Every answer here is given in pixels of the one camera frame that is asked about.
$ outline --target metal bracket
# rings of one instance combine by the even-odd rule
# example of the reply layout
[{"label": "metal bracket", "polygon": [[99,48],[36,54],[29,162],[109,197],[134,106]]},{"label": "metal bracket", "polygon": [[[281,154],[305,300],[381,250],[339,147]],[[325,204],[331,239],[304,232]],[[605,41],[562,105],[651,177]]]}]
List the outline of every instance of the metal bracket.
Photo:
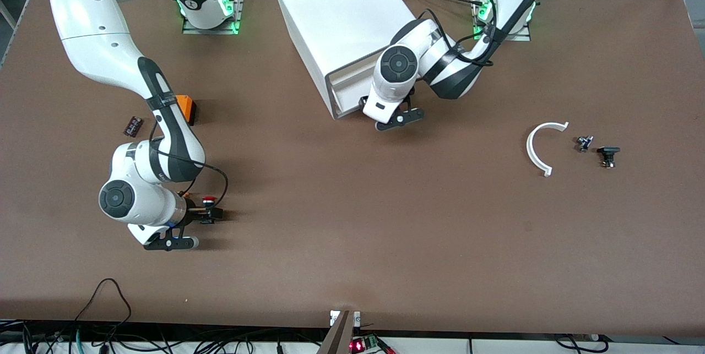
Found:
[{"label": "metal bracket", "polygon": [[[352,325],[355,328],[360,328],[360,312],[352,312],[352,314]],[[338,316],[340,316],[340,311],[330,311],[330,326],[333,326],[333,324],[335,324],[335,321],[338,319]]]},{"label": "metal bracket", "polygon": [[332,322],[330,331],[323,339],[317,354],[349,354],[355,322],[360,322],[360,312],[331,311],[330,322]]}]

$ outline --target green led light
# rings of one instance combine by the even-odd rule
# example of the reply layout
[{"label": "green led light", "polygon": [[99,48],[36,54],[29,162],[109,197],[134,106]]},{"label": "green led light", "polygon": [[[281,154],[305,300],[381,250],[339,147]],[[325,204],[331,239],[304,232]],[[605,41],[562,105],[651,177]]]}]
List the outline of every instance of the green led light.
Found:
[{"label": "green led light", "polygon": [[181,4],[181,1],[176,0],[176,4],[178,4],[178,9],[179,9],[179,12],[181,13],[181,15],[186,17],[186,13],[184,13],[184,11],[183,11],[183,5]]},{"label": "green led light", "polygon": [[218,3],[225,15],[232,15],[232,2],[229,0],[218,0]]},{"label": "green led light", "polygon": [[536,2],[531,5],[531,8],[529,8],[529,15],[527,15],[527,23],[531,21],[531,15],[534,13],[534,8],[536,8]]},{"label": "green led light", "polygon": [[489,12],[492,11],[492,3],[487,2],[482,5],[480,8],[478,18],[483,21],[487,21],[487,17],[489,17]]}]

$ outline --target white robotic arm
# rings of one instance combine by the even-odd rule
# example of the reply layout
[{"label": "white robotic arm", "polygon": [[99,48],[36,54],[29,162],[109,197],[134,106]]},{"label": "white robotic arm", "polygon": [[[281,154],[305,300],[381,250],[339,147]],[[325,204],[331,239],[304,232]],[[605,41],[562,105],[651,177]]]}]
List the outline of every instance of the white robotic arm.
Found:
[{"label": "white robotic arm", "polygon": [[[116,149],[110,178],[99,193],[99,205],[106,215],[128,224],[147,249],[195,248],[197,239],[183,237],[183,226],[197,219],[188,213],[194,204],[161,184],[193,181],[204,165],[205,154],[164,74],[134,45],[118,1],[126,0],[50,0],[73,66],[88,78],[140,95],[164,133],[163,138]],[[219,0],[179,2],[197,28],[212,28],[227,18]],[[181,229],[178,239],[158,240],[162,232],[174,227]],[[151,246],[155,241],[159,245]]]},{"label": "white robotic arm", "polygon": [[[408,101],[417,78],[423,78],[440,98],[455,100],[465,95],[484,64],[526,16],[532,3],[534,0],[496,0],[496,27],[486,27],[471,51],[463,50],[447,35],[444,39],[433,20],[417,19],[408,23],[392,38],[390,48],[377,61],[363,113],[377,121],[378,130],[419,120],[423,117],[420,109],[399,110],[400,104]],[[405,50],[412,51],[413,58]],[[407,66],[415,66],[416,71],[406,70]]]}]

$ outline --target black circular cap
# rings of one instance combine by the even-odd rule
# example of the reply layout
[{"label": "black circular cap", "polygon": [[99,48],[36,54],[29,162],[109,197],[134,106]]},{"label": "black circular cap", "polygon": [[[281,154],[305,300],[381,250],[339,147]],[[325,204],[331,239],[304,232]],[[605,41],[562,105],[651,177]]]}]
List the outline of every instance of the black circular cap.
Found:
[{"label": "black circular cap", "polygon": [[382,77],[390,83],[402,83],[416,75],[418,60],[414,51],[405,46],[392,46],[380,60]]},{"label": "black circular cap", "polygon": [[106,214],[113,218],[122,218],[133,206],[133,188],[126,181],[110,181],[101,189],[98,203]]}]

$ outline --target white curved plastic part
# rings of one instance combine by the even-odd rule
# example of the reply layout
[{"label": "white curved plastic part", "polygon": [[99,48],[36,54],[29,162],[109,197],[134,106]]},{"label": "white curved plastic part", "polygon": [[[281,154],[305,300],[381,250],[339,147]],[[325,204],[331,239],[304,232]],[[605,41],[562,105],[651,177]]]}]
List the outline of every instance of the white curved plastic part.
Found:
[{"label": "white curved plastic part", "polygon": [[544,176],[551,176],[551,171],[553,171],[553,168],[541,161],[541,159],[536,156],[536,151],[534,151],[534,134],[542,128],[553,128],[554,130],[564,131],[568,128],[568,122],[566,121],[566,124],[554,122],[539,124],[533,131],[531,131],[529,138],[527,138],[527,153],[529,154],[529,158],[538,168],[544,170]]}]

